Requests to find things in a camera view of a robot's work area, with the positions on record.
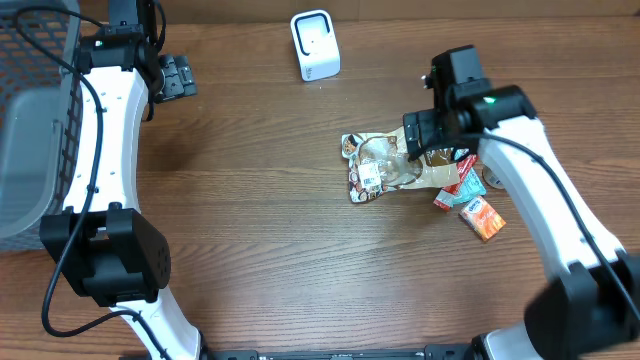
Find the teal wet wipes pack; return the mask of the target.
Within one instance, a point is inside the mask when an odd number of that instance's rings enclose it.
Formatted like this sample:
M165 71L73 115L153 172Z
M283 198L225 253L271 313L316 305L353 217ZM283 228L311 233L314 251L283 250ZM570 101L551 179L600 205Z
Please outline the teal wet wipes pack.
M467 203L477 196L485 196L486 194L487 190L482 180L477 175L475 169L472 168L460 185L458 192L454 195L452 203L454 205Z

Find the green lid Knorr jar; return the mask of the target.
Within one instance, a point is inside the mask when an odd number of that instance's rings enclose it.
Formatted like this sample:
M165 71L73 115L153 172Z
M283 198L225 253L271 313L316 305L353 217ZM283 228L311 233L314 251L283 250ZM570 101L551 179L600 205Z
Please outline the green lid Knorr jar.
M482 170L482 177L484 181L492 188L504 190L504 184L499 180L497 175L487 166Z

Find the red snack stick packet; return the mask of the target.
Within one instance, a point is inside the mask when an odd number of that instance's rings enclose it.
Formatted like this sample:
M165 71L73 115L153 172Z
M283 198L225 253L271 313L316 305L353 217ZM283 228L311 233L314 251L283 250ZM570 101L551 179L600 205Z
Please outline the red snack stick packet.
M454 196L458 194L460 188L463 185L466 177L473 169L473 166L477 162L476 155L469 155L462 161L456 163L456 170L459 176L459 182L453 185L446 186L440 190L435 197L433 204L444 211L449 211L453 208Z

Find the beige brown snack bag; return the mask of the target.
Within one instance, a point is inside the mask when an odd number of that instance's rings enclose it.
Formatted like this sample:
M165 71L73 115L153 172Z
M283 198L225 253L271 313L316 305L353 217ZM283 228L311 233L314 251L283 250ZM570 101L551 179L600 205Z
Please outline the beige brown snack bag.
M398 190L442 188L460 182L449 149L429 151L411 161L402 128L344 134L342 157L348 161L348 190L353 203L367 203Z

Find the orange tissue packet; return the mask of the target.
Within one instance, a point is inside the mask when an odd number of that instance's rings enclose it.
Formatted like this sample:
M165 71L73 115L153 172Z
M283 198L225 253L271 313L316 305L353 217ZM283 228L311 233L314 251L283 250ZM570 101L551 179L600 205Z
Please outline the orange tissue packet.
M483 242L488 242L506 225L502 216L482 196L469 201L459 215Z

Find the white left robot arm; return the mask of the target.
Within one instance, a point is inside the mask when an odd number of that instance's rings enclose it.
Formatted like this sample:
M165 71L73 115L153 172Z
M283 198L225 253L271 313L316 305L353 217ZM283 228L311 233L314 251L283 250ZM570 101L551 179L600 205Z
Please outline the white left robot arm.
M154 104L193 96L184 56L163 55L163 38L141 25L106 25L75 49L82 122L76 166L62 213L41 220L39 236L80 297L122 318L150 359L207 359L201 331L168 283L166 238L140 212L136 171L140 127Z

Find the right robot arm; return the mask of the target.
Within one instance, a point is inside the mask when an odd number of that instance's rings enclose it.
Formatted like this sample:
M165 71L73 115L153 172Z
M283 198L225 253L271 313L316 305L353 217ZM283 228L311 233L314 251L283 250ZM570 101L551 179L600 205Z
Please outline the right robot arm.
M502 182L536 244L547 287L522 322L474 339L475 359L577 359L639 337L639 259L595 217L517 86L407 113L411 158L466 149Z

